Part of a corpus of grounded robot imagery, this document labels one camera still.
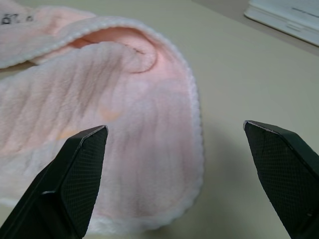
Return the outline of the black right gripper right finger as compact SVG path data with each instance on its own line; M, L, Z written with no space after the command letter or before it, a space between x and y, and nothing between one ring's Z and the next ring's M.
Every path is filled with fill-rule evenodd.
M244 122L259 181L292 239L319 237L319 156L296 133Z

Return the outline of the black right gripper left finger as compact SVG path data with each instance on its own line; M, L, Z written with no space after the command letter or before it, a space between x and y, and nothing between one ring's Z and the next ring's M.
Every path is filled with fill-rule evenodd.
M81 239L98 196L108 128L68 138L0 228L2 239Z

